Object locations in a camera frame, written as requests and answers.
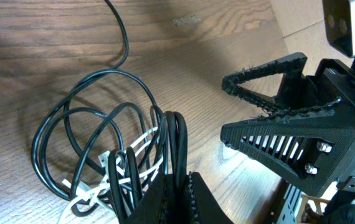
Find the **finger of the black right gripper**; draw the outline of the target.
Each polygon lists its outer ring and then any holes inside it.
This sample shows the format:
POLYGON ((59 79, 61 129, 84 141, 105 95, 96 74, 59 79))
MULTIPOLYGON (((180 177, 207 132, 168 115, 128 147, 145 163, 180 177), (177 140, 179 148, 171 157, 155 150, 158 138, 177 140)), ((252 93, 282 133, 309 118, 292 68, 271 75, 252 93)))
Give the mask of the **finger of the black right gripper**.
POLYGON ((249 67, 223 78, 228 95, 245 100, 267 112, 295 108, 307 56, 301 52, 249 67))

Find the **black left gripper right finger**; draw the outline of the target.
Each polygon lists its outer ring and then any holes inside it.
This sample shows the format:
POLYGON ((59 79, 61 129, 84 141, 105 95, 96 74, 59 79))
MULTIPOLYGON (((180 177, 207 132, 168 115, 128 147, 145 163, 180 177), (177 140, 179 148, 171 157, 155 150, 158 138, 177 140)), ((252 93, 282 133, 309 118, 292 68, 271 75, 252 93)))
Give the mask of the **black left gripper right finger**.
POLYGON ((198 172, 190 172, 186 178, 182 210, 190 224, 233 224, 198 172))

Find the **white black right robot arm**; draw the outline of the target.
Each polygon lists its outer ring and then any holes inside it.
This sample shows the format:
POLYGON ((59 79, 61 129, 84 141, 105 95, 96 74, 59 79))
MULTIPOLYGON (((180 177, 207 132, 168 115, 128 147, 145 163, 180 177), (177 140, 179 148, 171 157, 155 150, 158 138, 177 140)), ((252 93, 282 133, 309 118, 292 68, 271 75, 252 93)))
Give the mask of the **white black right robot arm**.
POLYGON ((225 124, 220 139, 311 196, 331 183, 338 191, 317 223, 355 223, 355 59, 351 66, 320 61, 306 76, 307 58, 294 53, 224 77, 222 89, 263 109, 225 124))

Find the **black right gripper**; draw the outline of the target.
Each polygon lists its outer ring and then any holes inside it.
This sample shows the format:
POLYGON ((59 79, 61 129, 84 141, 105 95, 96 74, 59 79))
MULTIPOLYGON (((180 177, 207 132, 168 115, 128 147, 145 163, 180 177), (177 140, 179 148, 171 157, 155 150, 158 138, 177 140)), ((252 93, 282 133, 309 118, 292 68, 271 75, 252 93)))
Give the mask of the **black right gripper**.
POLYGON ((355 74, 323 60, 305 83, 301 103, 316 110, 225 124, 220 140, 308 195, 322 196, 332 182, 355 192, 355 74))

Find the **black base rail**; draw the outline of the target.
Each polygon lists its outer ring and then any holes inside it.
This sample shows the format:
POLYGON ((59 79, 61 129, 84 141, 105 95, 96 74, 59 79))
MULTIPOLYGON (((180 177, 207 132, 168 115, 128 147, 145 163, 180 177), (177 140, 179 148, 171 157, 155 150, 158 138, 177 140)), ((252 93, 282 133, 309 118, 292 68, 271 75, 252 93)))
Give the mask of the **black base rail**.
POLYGON ((300 209, 302 191, 283 180, 275 194, 263 224, 295 224, 300 209))

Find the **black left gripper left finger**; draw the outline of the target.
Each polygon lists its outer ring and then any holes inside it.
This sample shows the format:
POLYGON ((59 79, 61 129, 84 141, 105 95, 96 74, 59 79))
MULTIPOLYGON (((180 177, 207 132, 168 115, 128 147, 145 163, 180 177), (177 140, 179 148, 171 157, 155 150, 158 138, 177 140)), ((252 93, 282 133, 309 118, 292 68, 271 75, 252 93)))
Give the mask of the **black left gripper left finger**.
POLYGON ((140 200, 127 224, 172 224, 176 223, 173 176, 158 174, 140 200))

